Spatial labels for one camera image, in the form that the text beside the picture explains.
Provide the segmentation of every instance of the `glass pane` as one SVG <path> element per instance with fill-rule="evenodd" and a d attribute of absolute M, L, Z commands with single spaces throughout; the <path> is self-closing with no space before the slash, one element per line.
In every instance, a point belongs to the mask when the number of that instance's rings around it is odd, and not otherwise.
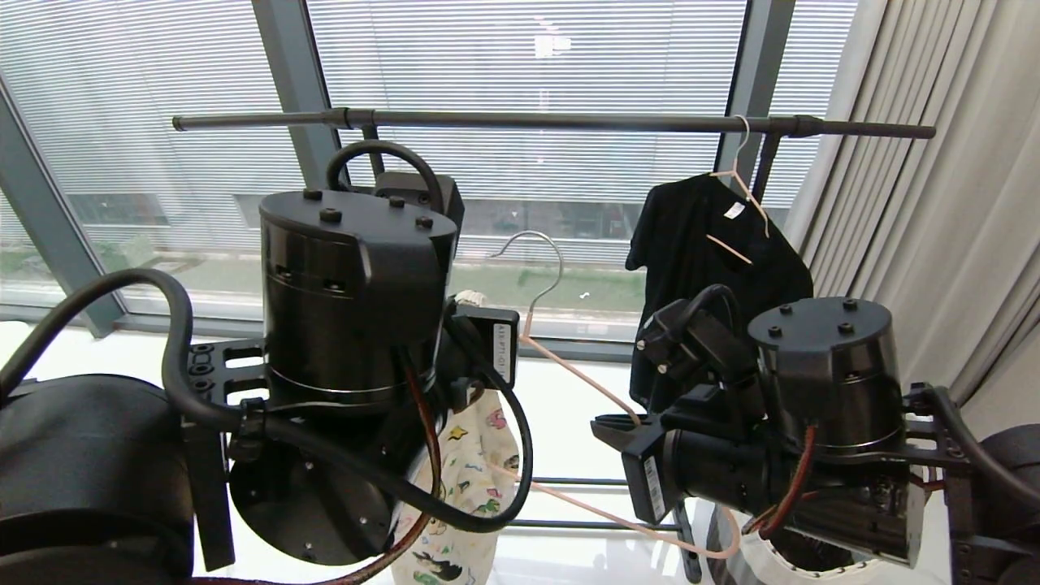
<path fill-rule="evenodd" d="M 799 0 L 795 4 L 771 115 L 826 118 L 856 4 L 857 0 Z M 778 225 L 783 225 L 818 146 L 820 136 L 780 143 L 763 198 Z"/>
<path fill-rule="evenodd" d="M 259 231 L 239 200 L 303 185 L 288 132 L 170 124 L 281 110 L 249 2 L 2 2 L 0 69 L 107 270 L 164 270 L 197 314 L 260 319 Z M 166 311 L 150 288 L 125 297 Z"/>
<path fill-rule="evenodd" d="M 469 2 L 310 0 L 335 105 L 390 109 L 722 116 L 745 0 Z M 551 282 L 550 250 L 510 234 L 538 229 L 568 261 L 543 300 L 542 335 L 631 340 L 642 273 L 623 268 L 655 184 L 709 171 L 719 135 L 384 128 L 381 136 L 459 182 L 466 220 L 452 287 L 524 308 Z M 344 142 L 356 136 L 344 136 Z M 388 169 L 407 169 L 388 159 Z M 371 180 L 364 160 L 352 163 Z"/>
<path fill-rule="evenodd" d="M 64 291 L 0 192 L 0 304 L 53 307 Z"/>

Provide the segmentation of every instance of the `screw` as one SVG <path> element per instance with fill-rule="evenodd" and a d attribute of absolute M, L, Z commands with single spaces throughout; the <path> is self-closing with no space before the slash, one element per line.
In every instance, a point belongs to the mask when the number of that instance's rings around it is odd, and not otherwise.
<path fill-rule="evenodd" d="M 339 209 L 326 207 L 324 209 L 318 211 L 318 219 L 330 224 L 338 224 L 343 220 L 343 212 Z"/>

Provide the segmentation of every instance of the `gray curtain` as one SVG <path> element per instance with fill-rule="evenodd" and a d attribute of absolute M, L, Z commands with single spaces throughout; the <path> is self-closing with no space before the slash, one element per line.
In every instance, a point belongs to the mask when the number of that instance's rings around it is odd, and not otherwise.
<path fill-rule="evenodd" d="M 888 306 L 903 379 L 961 402 L 1038 321 L 1038 26 L 1030 0 L 887 3 L 851 118 L 938 135 L 841 139 L 791 234 L 817 296 Z"/>

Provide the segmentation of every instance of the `white cloth with colorful print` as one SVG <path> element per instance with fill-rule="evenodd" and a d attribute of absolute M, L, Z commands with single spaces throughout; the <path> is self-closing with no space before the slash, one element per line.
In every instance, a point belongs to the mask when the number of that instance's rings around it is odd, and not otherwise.
<path fill-rule="evenodd" d="M 471 302 L 483 304 L 482 300 Z M 438 441 L 445 502 L 471 514 L 493 516 L 513 501 L 513 478 L 494 473 L 488 465 L 515 470 L 520 463 L 520 452 L 502 414 L 498 392 L 487 390 L 463 412 L 449 414 Z M 428 490 L 432 475 L 427 459 L 413 481 Z M 415 508 L 405 505 L 395 538 L 401 538 L 418 516 Z M 464 532 L 434 519 L 415 545 L 390 565 L 394 583 L 484 585 L 491 575 L 497 541 L 497 533 Z"/>

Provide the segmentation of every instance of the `t-shirt sleeve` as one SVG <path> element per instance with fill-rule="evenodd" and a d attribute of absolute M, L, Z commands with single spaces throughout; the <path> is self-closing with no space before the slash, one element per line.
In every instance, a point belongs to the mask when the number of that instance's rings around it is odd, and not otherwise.
<path fill-rule="evenodd" d="M 647 194 L 647 200 L 643 203 L 643 211 L 640 212 L 640 220 L 635 222 L 635 230 L 632 231 L 628 257 L 625 258 L 625 270 L 634 271 L 647 265 L 647 255 L 653 247 L 654 224 L 656 223 L 656 193 L 657 187 L 650 189 L 650 193 Z"/>

